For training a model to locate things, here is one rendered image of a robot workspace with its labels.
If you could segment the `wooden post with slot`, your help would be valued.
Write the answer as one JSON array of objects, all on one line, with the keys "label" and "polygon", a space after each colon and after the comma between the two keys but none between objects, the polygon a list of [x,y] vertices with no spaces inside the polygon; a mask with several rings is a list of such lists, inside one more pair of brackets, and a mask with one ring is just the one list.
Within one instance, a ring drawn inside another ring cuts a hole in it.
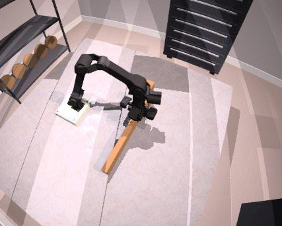
[{"label": "wooden post with slot", "polygon": [[[154,90],[154,86],[155,86],[155,83],[154,82],[152,82],[152,81],[149,81],[149,80],[147,80],[147,82],[148,82],[148,84],[150,84],[150,86],[151,86],[151,91],[153,91]],[[148,103],[148,107],[150,107],[150,103]]]}]

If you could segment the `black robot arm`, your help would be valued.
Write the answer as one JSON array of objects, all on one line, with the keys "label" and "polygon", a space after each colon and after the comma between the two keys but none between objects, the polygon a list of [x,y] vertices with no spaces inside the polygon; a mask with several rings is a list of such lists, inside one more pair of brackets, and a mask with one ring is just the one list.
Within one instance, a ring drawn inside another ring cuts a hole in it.
[{"label": "black robot arm", "polygon": [[[97,61],[97,63],[91,65],[92,61]],[[124,83],[129,89],[128,94],[133,95],[134,103],[142,104],[146,99],[147,103],[161,104],[162,91],[151,91],[151,86],[148,84],[146,78],[138,74],[129,73],[124,68],[110,61],[106,56],[81,54],[74,68],[76,77],[67,104],[77,112],[80,112],[81,108],[85,105],[85,103],[81,102],[85,91],[82,89],[85,75],[97,70],[103,70]],[[143,118],[142,114],[143,108],[133,105],[127,115],[134,121],[141,121]]]}]

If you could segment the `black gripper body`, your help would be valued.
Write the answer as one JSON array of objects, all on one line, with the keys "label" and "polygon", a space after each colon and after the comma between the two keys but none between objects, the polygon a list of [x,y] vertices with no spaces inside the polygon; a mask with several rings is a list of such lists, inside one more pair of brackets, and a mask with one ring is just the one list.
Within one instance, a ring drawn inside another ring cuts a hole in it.
[{"label": "black gripper body", "polygon": [[143,114],[146,115],[146,118],[149,120],[154,120],[158,110],[156,108],[153,108],[152,106],[149,108],[148,106],[145,106],[145,101],[142,104],[136,104],[134,103],[134,101],[130,102],[132,100],[132,98],[128,97],[128,96],[124,96],[123,99],[120,102],[120,106],[122,108],[127,108],[131,109],[133,105],[135,105],[136,107],[142,107],[143,108]]}]

